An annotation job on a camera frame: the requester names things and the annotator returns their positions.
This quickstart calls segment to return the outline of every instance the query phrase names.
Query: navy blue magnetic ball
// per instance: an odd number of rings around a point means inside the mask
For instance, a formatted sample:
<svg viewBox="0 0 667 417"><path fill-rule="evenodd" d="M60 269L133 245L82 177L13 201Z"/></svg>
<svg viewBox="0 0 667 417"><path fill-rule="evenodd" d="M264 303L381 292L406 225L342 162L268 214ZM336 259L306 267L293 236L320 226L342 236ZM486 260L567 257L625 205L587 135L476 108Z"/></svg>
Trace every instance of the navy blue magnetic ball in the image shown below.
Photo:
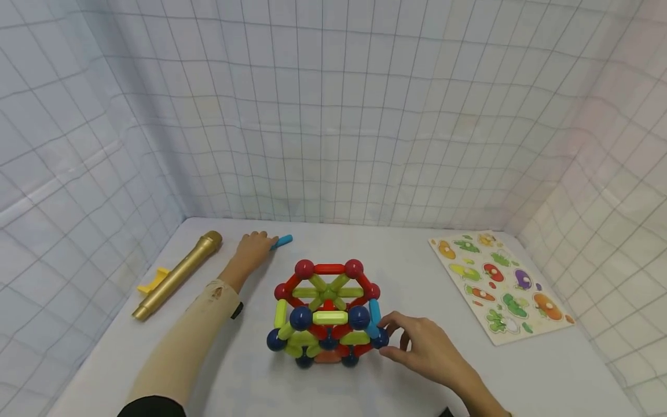
<svg viewBox="0 0 667 417"><path fill-rule="evenodd" d="M380 349L389 344L389 334L387 333L387 330L383 328L378 328L380 331L380 335L371 340L371 346L373 346L375 349Z"/></svg>
<svg viewBox="0 0 667 417"><path fill-rule="evenodd" d="M289 324L298 332L308 330L313 324L313 312L305 306L297 307L289 315Z"/></svg>
<svg viewBox="0 0 667 417"><path fill-rule="evenodd" d="M359 363L359 358L354 356L354 354L350 354L349 356L340 358L340 362L348 368L353 368L356 364Z"/></svg>
<svg viewBox="0 0 667 417"><path fill-rule="evenodd" d="M324 350L335 350L336 346L338 346L338 341L329 334L326 339L319 341L319 346Z"/></svg>
<svg viewBox="0 0 667 417"><path fill-rule="evenodd" d="M266 336L266 346L274 352L279 352L287 346L287 340L278 338L278 330L280 329L273 329L269 332L269 335Z"/></svg>
<svg viewBox="0 0 667 417"><path fill-rule="evenodd" d="M348 312L348 324L354 330L364 330L371 322L371 315L364 306L354 306Z"/></svg>
<svg viewBox="0 0 667 417"><path fill-rule="evenodd" d="M301 369L308 369L313 365L313 362L315 360L313 358L309 358L306 355L303 355L300 358L296 358L296 364L299 366Z"/></svg>

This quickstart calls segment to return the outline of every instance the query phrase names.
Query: green puzzle piece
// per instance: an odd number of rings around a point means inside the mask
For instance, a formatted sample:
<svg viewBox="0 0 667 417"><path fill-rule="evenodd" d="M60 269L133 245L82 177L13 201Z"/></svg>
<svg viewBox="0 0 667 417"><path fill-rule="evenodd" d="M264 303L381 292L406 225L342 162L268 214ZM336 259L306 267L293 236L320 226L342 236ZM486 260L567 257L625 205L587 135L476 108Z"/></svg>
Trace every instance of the green puzzle piece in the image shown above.
<svg viewBox="0 0 667 417"><path fill-rule="evenodd" d="M514 297L511 294L503 295L502 302L505 303L507 309L513 315L521 318L528 317L528 313L523 308L521 308L521 305L517 302L517 300L514 299Z"/></svg>
<svg viewBox="0 0 667 417"><path fill-rule="evenodd" d="M486 321L489 322L489 330L493 333L504 333L507 330L507 326L502 322L502 316L492 308L489 309Z"/></svg>
<svg viewBox="0 0 667 417"><path fill-rule="evenodd" d="M477 246L475 246L474 244L470 243L467 240L455 240L454 244L463 250L467 250L468 252L473 252L475 254L478 254L480 252Z"/></svg>
<svg viewBox="0 0 667 417"><path fill-rule="evenodd" d="M510 260L508 258L505 258L503 255L499 254L498 252L492 252L491 258L493 258L494 261L498 262L500 265L503 265L504 267L510 266Z"/></svg>
<svg viewBox="0 0 667 417"><path fill-rule="evenodd" d="M455 273L458 274L461 278L464 280L470 280L470 281L479 281L482 279L482 276L480 275L479 272L477 272L473 268L467 268L463 265L459 264L450 264L450 269Z"/></svg>

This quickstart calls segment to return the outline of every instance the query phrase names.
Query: red magnetic ball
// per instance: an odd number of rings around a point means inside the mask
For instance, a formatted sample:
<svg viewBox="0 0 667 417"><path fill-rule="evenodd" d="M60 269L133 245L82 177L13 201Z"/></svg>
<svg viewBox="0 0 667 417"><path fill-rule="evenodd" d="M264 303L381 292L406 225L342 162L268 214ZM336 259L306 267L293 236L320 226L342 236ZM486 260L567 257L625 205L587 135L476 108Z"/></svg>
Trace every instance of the red magnetic ball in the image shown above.
<svg viewBox="0 0 667 417"><path fill-rule="evenodd" d="M345 275L356 280L364 272L364 265L357 259L350 259L345 263Z"/></svg>
<svg viewBox="0 0 667 417"><path fill-rule="evenodd" d="M296 274L300 280L309 280L314 273L315 265L307 259L300 260L294 267L294 274Z"/></svg>
<svg viewBox="0 0 667 417"><path fill-rule="evenodd" d="M289 292L287 292L287 290L285 289L285 284L282 283L282 284L278 284L275 287L275 290L273 290L273 296L277 300L286 300L291 296L291 294Z"/></svg>
<svg viewBox="0 0 667 417"><path fill-rule="evenodd" d="M371 284L370 291L364 291L364 297L367 299L375 298L376 300L380 298L380 287L377 284Z"/></svg>

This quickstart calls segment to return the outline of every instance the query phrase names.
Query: grid-patterned backdrop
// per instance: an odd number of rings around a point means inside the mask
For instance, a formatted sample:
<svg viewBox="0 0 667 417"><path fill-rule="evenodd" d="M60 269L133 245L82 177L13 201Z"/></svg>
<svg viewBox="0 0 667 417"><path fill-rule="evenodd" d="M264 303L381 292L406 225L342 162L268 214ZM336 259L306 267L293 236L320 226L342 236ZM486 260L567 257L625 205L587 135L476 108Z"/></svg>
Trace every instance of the grid-patterned backdrop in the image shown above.
<svg viewBox="0 0 667 417"><path fill-rule="evenodd" d="M187 216L523 231L667 412L666 23L661 0L0 0L0 416L48 411Z"/></svg>

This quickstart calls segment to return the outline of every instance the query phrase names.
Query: black sleeve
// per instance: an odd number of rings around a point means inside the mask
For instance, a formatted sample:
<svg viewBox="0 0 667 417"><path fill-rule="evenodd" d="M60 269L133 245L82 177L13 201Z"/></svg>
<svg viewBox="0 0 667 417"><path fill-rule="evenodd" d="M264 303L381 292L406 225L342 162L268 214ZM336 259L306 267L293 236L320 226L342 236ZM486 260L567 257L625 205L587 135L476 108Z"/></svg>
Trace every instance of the black sleeve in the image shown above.
<svg viewBox="0 0 667 417"><path fill-rule="evenodd" d="M150 396L129 403L118 417L185 417L185 410L171 398Z"/></svg>

